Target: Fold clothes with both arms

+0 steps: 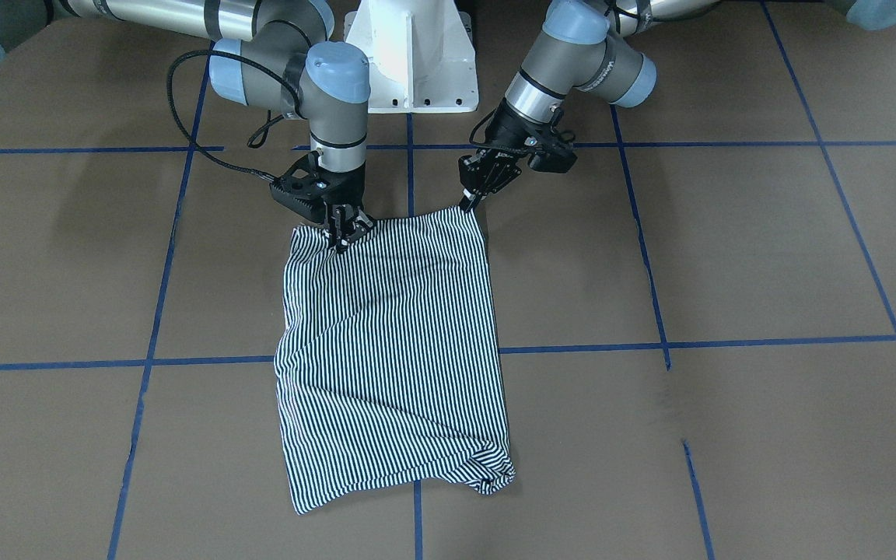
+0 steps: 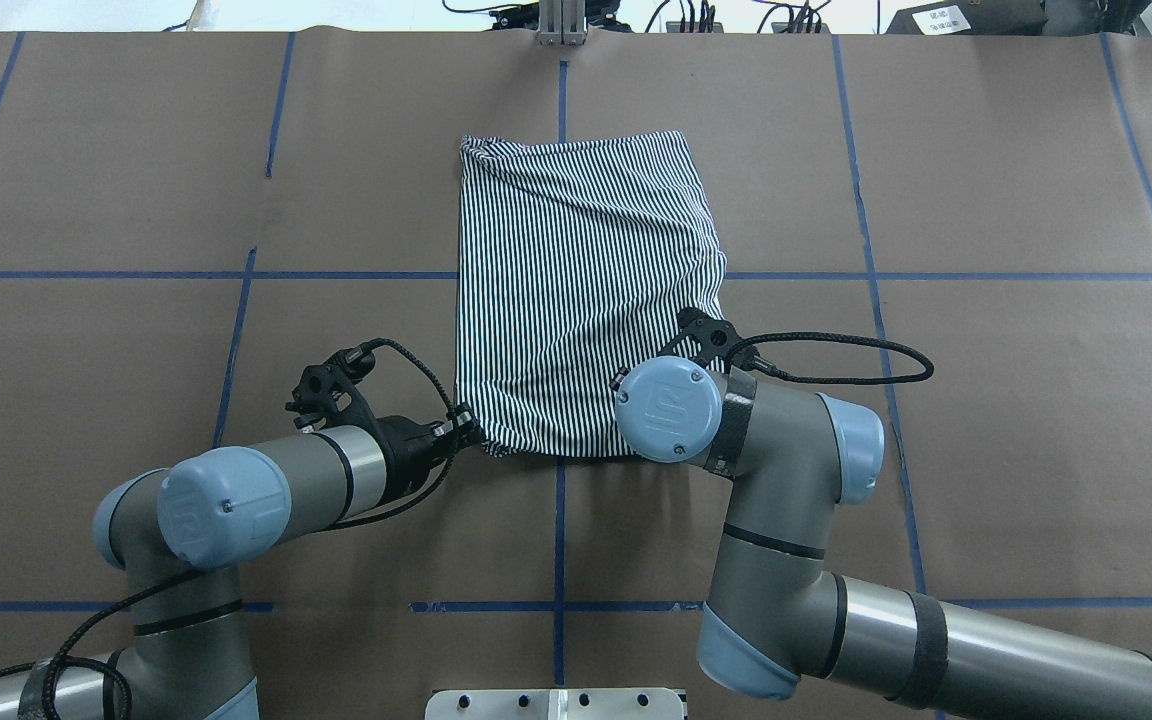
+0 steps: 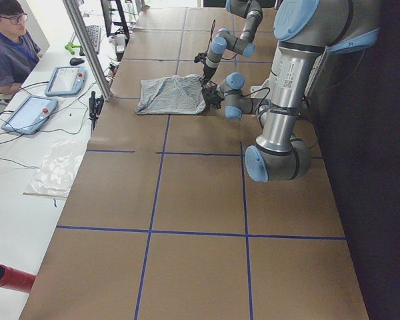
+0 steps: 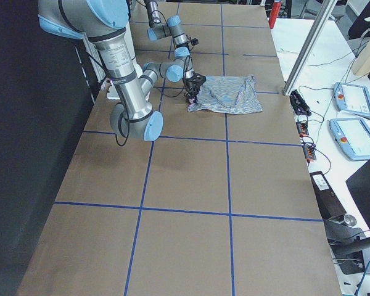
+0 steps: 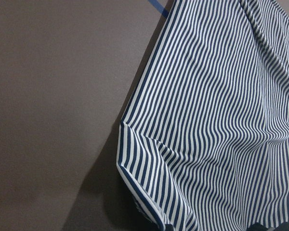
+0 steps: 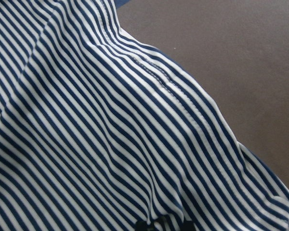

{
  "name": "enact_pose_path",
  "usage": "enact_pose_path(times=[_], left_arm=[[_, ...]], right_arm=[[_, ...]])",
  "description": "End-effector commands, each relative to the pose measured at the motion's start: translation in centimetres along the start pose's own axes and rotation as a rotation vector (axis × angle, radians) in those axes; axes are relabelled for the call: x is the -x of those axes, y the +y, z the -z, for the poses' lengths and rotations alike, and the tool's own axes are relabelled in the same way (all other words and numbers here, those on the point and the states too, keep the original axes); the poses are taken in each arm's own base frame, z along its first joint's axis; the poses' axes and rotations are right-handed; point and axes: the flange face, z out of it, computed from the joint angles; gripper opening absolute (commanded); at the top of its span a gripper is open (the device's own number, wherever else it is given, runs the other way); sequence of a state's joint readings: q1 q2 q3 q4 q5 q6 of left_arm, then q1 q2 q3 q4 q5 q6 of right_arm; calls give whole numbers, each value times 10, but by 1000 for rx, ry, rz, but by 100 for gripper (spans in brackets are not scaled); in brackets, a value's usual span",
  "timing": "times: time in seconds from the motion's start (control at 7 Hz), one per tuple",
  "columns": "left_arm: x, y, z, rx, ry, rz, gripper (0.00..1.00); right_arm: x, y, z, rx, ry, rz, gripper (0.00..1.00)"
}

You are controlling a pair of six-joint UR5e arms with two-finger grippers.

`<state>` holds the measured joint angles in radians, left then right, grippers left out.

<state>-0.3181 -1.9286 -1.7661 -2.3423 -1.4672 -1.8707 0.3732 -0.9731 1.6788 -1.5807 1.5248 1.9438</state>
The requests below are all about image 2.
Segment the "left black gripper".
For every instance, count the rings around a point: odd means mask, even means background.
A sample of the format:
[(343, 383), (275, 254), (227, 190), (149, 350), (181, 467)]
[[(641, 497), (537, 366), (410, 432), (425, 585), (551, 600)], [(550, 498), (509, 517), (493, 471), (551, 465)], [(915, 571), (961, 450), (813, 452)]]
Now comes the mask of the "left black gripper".
[(483, 441), (483, 427), (473, 414), (457, 414), (453, 419), (416, 423), (406, 416), (385, 416), (391, 480), (426, 480), (429, 473), (463, 447)]

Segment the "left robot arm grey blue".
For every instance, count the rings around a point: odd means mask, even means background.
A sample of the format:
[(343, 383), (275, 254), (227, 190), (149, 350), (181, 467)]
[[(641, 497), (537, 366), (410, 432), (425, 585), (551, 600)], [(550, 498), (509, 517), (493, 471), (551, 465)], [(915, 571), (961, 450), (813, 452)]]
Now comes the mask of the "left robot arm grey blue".
[(480, 430), (467, 407), (229, 446), (141, 473), (92, 520), (131, 593), (46, 659), (0, 669), (0, 719), (256, 719), (238, 566), (429, 497)]

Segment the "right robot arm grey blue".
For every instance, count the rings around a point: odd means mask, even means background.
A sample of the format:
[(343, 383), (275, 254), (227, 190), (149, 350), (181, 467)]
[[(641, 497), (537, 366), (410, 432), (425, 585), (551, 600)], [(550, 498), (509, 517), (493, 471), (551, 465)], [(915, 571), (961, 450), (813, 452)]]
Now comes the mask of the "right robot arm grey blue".
[(865, 406), (658, 356), (611, 381), (634, 454), (732, 484), (703, 602), (714, 683), (786, 702), (805, 679), (968, 719), (1152, 719), (1152, 653), (968, 609), (829, 564), (886, 434)]

